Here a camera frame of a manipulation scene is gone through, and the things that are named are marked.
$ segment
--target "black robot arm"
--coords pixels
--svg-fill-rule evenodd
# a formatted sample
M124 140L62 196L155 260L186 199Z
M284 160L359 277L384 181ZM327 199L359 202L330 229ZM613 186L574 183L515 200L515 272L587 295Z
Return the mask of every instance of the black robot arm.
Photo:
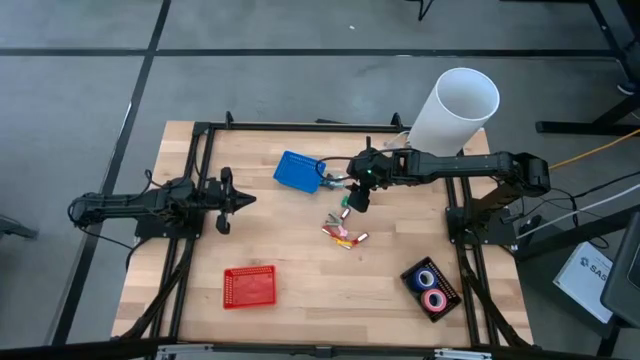
M161 224L162 234L185 230L198 224L197 218L210 210L219 210L216 228L230 231L227 214L233 214L256 198L233 187L231 169L223 168L220 180L210 178L202 191L188 178L177 178L160 188L140 194L102 195L87 193L73 200L68 208L71 222L84 228L107 219L134 218L139 222Z
M550 190L547 162L527 153L437 157L415 149L379 151L370 146L369 138L367 149L349 162L347 174L358 181L349 186L349 205L360 212L367 211L369 194L378 188L428 184L446 177L499 180L495 190L470 207L466 214L469 221L482 220L522 196L537 197Z

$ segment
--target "black tray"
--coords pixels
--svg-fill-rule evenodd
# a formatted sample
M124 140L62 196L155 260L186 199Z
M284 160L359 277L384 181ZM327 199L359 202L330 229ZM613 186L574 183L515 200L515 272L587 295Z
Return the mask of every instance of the black tray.
M422 295L422 292L413 290L408 284L407 280L409 279L409 276L423 267L433 271L433 273L438 278L438 285L436 286L436 288L440 289L447 297L447 306L440 312L435 313L427 310L427 308L422 305L422 301L420 301L420 295ZM453 289L453 286L449 284L449 281L447 281L444 275L442 275L442 273L440 272L440 269L438 269L436 264L428 256L410 267L407 271L403 272L402 275L400 275L400 279L402 280L402 283L407 288L407 290L409 290L413 298L416 299L422 311L429 317L429 319L433 323L437 322L443 316L447 315L449 311L451 311L462 302L462 299L460 299L460 296L458 296L456 291Z

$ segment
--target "blue tape roll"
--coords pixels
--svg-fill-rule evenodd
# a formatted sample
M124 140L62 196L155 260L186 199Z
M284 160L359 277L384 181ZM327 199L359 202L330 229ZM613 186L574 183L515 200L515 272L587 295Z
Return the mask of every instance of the blue tape roll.
M408 283L414 291L426 291L438 286L438 278L433 271L420 268L409 277Z

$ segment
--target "blue basket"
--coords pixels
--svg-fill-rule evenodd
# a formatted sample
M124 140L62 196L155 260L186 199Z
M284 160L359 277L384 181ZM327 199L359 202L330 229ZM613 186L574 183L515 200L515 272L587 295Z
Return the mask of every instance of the blue basket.
M315 169L317 162L316 159L285 151L273 178L283 185L313 194L318 190L322 181ZM321 174L324 173L326 167L325 163L318 164L318 170Z

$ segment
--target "gray carpet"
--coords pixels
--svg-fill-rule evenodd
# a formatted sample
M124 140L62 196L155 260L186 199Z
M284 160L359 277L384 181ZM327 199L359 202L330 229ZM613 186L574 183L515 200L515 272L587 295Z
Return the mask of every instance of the gray carpet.
M0 3L0 47L146 47L161 1L92 0ZM601 1L620 42L630 38L615 2ZM602 48L606 42L583 5L436 1L424 22L403 1L174 1L161 48ZM47 340L81 233L64 213L69 201L97 190L122 124L141 58L0 57L0 213L40 230L36 241L0 241L0 347ZM468 66L501 91L487 123L492 150L527 151L550 163L613 138L539 135L540 120L588 122L621 101L619 66L599 60L389 57L156 58L141 102L117 192L137 192L153 168L167 120L411 124L437 77ZM632 117L630 123L638 121ZM553 173L553 185L580 192L640 166L633 139ZM590 203L629 180L586 197ZM599 208L637 203L633 195ZM528 201L531 209L538 201ZM543 207L545 217L563 210ZM582 221L589 220L581 216ZM568 228L570 222L561 223ZM104 234L130 244L134 223L111 221ZM606 237L615 254L619 235ZM70 341L110 334L124 280L123 249L100 243ZM523 290L536 343L595 353L599 338L535 293ZM636 356L638 333L624 331L616 355ZM224 354L220 358L237 359ZM265 359L282 358L269 355Z

